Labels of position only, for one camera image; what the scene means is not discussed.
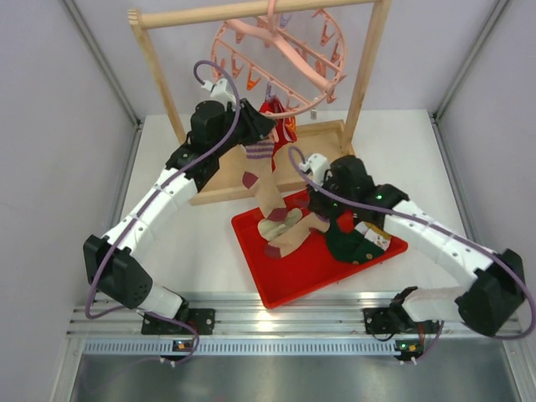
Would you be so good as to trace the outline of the pink round clip hanger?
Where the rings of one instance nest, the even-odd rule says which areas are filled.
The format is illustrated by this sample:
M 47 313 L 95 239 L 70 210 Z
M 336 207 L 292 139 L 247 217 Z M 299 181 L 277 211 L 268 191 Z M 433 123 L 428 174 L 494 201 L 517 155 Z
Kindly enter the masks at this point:
M 246 86 L 248 71 L 253 67 L 254 77 L 262 77 L 259 84 L 264 83 L 266 88 L 267 83 L 271 82 L 273 91 L 287 109 L 286 113 L 281 114 L 264 113 L 272 119 L 297 116 L 315 109 L 323 102 L 333 103 L 337 99 L 337 86 L 346 78 L 348 47 L 341 27 L 327 10 L 315 10 L 312 18 L 321 29 L 317 49 L 288 32 L 290 14 L 276 14 L 271 9 L 268 15 L 256 17 L 254 23 L 237 18 L 223 21 L 214 37 L 210 53 L 210 59 L 218 65 L 212 69 L 214 80 L 223 78 L 221 70 L 227 69 L 234 80 L 245 73 Z M 258 56 L 248 56 L 240 49 L 244 39 L 259 40 L 273 55 L 280 55 L 317 90 L 317 94 L 300 94 L 292 84 L 262 66 Z

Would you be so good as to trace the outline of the beige purple striped sock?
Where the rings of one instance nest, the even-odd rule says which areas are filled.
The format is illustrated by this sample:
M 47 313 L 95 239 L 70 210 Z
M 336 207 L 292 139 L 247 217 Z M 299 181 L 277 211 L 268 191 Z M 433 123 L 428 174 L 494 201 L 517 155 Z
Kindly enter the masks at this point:
M 276 186 L 272 169 L 275 143 L 264 140 L 245 147 L 245 170 L 242 184 L 255 196 L 263 217 L 283 222 L 288 215 L 286 204 Z

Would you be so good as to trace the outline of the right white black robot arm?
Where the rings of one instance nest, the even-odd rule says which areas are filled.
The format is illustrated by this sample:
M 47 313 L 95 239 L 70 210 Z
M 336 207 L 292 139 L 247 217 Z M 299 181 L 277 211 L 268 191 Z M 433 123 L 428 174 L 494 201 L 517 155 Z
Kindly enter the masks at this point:
M 335 219 L 351 211 L 358 229 L 371 224 L 382 230 L 383 238 L 402 239 L 455 280 L 453 287 L 404 289 L 390 312 L 399 331 L 437 319 L 495 337 L 524 303 L 535 306 L 519 254 L 510 249 L 498 253 L 453 233 L 407 193 L 392 184 L 376 184 L 361 159 L 345 156 L 329 162 L 314 153 L 294 168 L 307 183 L 312 212 Z

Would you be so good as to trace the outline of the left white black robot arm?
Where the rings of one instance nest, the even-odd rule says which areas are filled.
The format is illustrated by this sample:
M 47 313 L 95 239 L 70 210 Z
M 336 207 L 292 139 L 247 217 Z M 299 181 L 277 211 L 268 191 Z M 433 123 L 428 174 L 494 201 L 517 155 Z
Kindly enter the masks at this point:
M 85 315 L 100 291 L 121 308 L 140 310 L 160 320 L 170 332 L 189 322 L 188 302 L 157 284 L 140 260 L 161 228 L 218 172 L 220 158 L 237 146 L 265 140 L 276 123 L 246 99 L 234 106 L 207 100 L 197 104 L 183 144 L 166 161 L 157 181 L 116 226 L 83 245 L 90 294 Z

